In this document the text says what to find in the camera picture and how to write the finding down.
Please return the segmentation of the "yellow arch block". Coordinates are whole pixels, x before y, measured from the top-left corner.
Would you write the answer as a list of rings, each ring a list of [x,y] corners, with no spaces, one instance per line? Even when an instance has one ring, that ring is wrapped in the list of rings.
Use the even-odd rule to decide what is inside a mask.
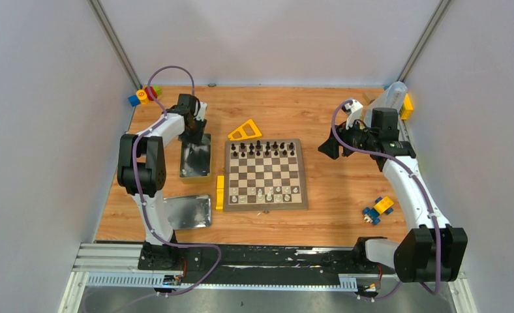
[[[224,209],[224,189],[223,188],[216,189],[215,209],[217,211],[222,211]]]

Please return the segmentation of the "yellow triangle frame block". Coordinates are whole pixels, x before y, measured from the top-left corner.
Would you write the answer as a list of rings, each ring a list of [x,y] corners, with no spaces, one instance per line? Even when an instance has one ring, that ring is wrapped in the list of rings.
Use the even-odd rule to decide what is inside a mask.
[[[228,135],[230,141],[243,141],[258,139],[263,136],[260,129],[252,119],[246,120]]]

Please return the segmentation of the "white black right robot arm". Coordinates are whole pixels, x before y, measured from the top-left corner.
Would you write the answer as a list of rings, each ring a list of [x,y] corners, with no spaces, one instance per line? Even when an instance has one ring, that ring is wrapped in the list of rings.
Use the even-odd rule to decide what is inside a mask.
[[[319,152],[333,160],[352,153],[375,160],[397,195],[408,227],[400,243],[385,237],[360,237],[353,254],[355,268],[366,273],[380,263],[393,269],[401,282],[456,280],[468,236],[463,228],[451,225],[431,198],[411,143],[399,138],[398,111],[375,108],[367,125],[359,118],[362,107],[357,102],[348,100],[337,110],[347,120],[340,124],[332,120],[330,135]]]

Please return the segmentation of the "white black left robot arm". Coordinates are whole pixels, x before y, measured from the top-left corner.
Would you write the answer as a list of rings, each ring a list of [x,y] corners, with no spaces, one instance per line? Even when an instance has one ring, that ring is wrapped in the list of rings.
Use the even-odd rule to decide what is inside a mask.
[[[164,206],[162,189],[166,182],[165,147],[175,138],[183,143],[199,144],[206,126],[206,104],[192,94],[180,94],[177,104],[137,134],[120,139],[117,182],[136,202],[143,219],[145,242],[142,255],[154,257],[164,269],[175,268],[182,245]]]

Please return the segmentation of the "gold tin with white pieces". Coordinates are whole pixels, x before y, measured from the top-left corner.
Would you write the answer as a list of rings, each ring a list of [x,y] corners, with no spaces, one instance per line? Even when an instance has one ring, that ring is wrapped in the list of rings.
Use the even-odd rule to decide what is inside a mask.
[[[211,134],[205,133],[198,145],[182,143],[179,178],[185,184],[208,183],[211,180]]]

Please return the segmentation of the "wooden chess board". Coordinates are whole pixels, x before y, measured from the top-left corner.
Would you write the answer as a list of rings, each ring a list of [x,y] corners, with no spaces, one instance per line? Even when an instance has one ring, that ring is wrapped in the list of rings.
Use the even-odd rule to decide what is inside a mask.
[[[231,159],[226,152],[225,143],[225,184],[224,184],[224,211],[277,211],[277,210],[307,210],[309,208],[309,197],[307,193],[307,182],[305,177],[305,166],[301,141],[296,138],[290,139],[269,139],[294,141],[297,145],[297,156],[289,158],[242,158]],[[263,188],[264,198],[267,196],[267,187],[280,186],[282,188],[281,203],[257,203],[257,189]],[[299,188],[298,194],[289,194],[291,202],[284,202],[284,188],[290,186]],[[249,194],[249,188],[256,189],[255,194]],[[238,188],[237,194],[231,194],[231,188]],[[246,203],[239,203],[239,197],[247,196]],[[237,203],[231,203],[232,196],[237,196]]]

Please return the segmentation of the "small yellow rectangular block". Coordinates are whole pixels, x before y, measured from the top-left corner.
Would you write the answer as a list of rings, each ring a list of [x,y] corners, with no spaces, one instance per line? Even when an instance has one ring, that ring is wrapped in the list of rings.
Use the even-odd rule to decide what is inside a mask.
[[[223,190],[224,189],[224,184],[225,184],[225,178],[223,175],[218,175],[217,176],[217,183],[216,183],[216,188],[218,190]]]

